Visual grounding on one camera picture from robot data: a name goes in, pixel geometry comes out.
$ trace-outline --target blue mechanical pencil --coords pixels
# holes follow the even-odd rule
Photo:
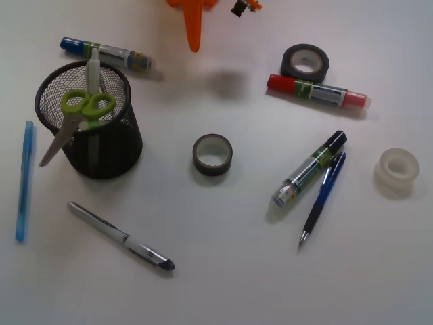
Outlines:
[[[331,192],[332,187],[336,182],[338,173],[340,172],[340,169],[343,166],[345,160],[345,152],[341,152],[337,156],[332,157],[331,163],[327,168],[325,178],[323,179],[322,186],[320,187],[319,196],[317,197],[316,202],[314,202],[310,215],[306,220],[302,236],[299,240],[298,250],[302,247],[307,238],[310,236],[311,231],[313,230],[314,225],[316,224],[316,221],[318,220],[320,213],[322,212],[323,206],[325,205],[327,197],[329,196],[329,193]]]

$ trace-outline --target pen tip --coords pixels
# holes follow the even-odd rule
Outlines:
[[[162,269],[165,269],[166,271],[173,271],[176,268],[175,264],[170,259],[167,259],[165,262],[159,263],[158,266]]]
[[[300,237],[300,240],[299,240],[298,252],[302,248],[302,245],[306,242],[306,239],[308,237],[309,237],[309,233],[308,232],[303,232],[302,233],[302,236]]]

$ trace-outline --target pen holder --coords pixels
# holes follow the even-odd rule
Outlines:
[[[51,73],[39,87],[35,110],[39,120],[55,136],[62,126],[60,99],[71,89],[87,90],[87,61],[67,64]],[[143,141],[131,105],[131,87],[115,67],[101,62],[99,92],[116,98],[114,110],[100,118],[105,121],[88,131],[75,131],[62,150],[70,164],[93,179],[110,179],[126,173],[137,161]],[[76,104],[81,99],[72,98]]]

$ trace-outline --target scissors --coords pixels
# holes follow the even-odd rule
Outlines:
[[[74,97],[80,97],[82,100],[78,104],[68,105],[68,100]],[[97,103],[103,100],[108,104],[101,109],[95,108],[97,107]],[[74,89],[63,94],[60,100],[60,107],[64,114],[63,123],[48,148],[47,153],[39,163],[40,167],[48,165],[55,154],[57,154],[72,137],[80,122],[99,120],[104,115],[112,112],[116,107],[116,98],[109,93],[90,95],[85,90]]]

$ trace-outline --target black tape roll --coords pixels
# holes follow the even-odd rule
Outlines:
[[[224,154],[226,159],[219,165],[207,165],[199,159],[200,154]],[[206,134],[197,140],[192,149],[192,158],[196,169],[206,176],[219,176],[227,172],[231,166],[233,148],[229,140],[219,134]]]
[[[297,69],[296,65],[310,66],[313,71],[304,72]],[[329,58],[324,51],[310,44],[297,44],[290,47],[283,56],[281,63],[281,75],[321,83],[329,69]]]

